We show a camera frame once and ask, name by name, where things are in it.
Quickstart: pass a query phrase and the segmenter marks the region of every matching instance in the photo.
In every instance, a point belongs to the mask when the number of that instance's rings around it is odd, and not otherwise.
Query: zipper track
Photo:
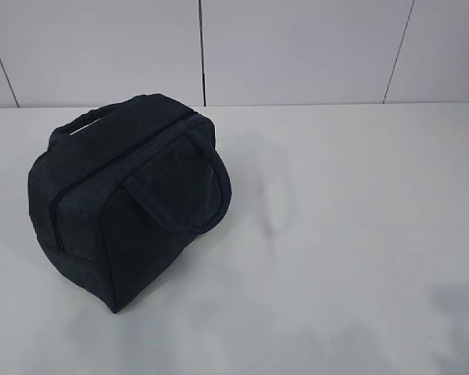
[[[74,188],[76,188],[78,185],[80,184],[83,184],[86,180],[88,180],[89,178],[91,178],[92,176],[96,175],[97,173],[101,172],[102,170],[104,170],[105,168],[113,165],[114,163],[116,163],[117,161],[121,160],[122,158],[128,156],[129,154],[131,154],[132,152],[136,151],[138,148],[140,148],[141,146],[145,145],[146,143],[148,143],[149,141],[151,141],[153,138],[155,137],[158,137],[162,132],[164,132],[166,129],[170,128],[171,126],[175,125],[176,123],[180,122],[180,121],[184,121],[184,120],[187,120],[188,118],[190,117],[193,117],[194,115],[198,114],[197,112],[195,111],[191,111],[191,112],[188,112],[186,114],[184,114],[183,116],[180,116],[179,118],[177,118],[175,121],[169,123],[168,125],[166,125],[165,127],[161,128],[160,130],[156,131],[155,133],[149,135],[148,137],[145,137],[144,139],[140,140],[138,143],[136,143],[135,145],[133,145],[132,147],[128,148],[127,150],[121,152],[120,154],[114,156],[112,159],[110,159],[108,162],[104,163],[103,165],[95,168],[94,170],[92,170],[90,173],[87,173],[85,176],[83,176],[82,178],[74,181],[73,183],[63,187],[56,195],[55,197],[53,198],[53,200],[51,200],[49,206],[48,206],[48,210],[50,212],[50,220],[52,222],[52,228],[54,229],[54,236],[55,236],[55,242],[57,244],[57,248],[58,250],[60,250],[61,252],[65,252],[66,253],[66,249],[64,248],[64,244],[63,244],[63,239],[61,238],[61,233],[59,232],[59,225],[58,225],[58,220],[57,220],[57,211],[58,211],[58,208],[59,208],[59,203],[61,202],[61,200],[66,196],[68,195],[68,193],[70,191],[72,191]]]

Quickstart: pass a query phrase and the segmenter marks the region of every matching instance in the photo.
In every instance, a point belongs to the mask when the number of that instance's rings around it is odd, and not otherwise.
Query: white table
[[[469,104],[198,111],[230,210],[113,315],[27,215],[86,109],[0,109],[0,375],[469,375]]]

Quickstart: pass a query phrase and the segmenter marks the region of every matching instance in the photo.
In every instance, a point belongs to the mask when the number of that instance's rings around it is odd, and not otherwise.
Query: dark gray bag
[[[157,94],[55,129],[28,194],[48,259],[117,313],[222,220],[231,185],[213,123]]]

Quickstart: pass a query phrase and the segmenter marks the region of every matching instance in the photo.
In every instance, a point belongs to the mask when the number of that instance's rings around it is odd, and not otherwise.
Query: fabric
[[[40,246],[117,313],[224,217],[231,185],[214,147],[209,119],[159,94],[55,129],[28,176]]]

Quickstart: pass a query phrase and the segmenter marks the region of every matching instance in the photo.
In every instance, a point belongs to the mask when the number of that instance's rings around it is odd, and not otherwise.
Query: lunch bag
[[[222,220],[231,184],[212,121],[156,94],[55,129],[28,196],[50,262],[117,313]]]

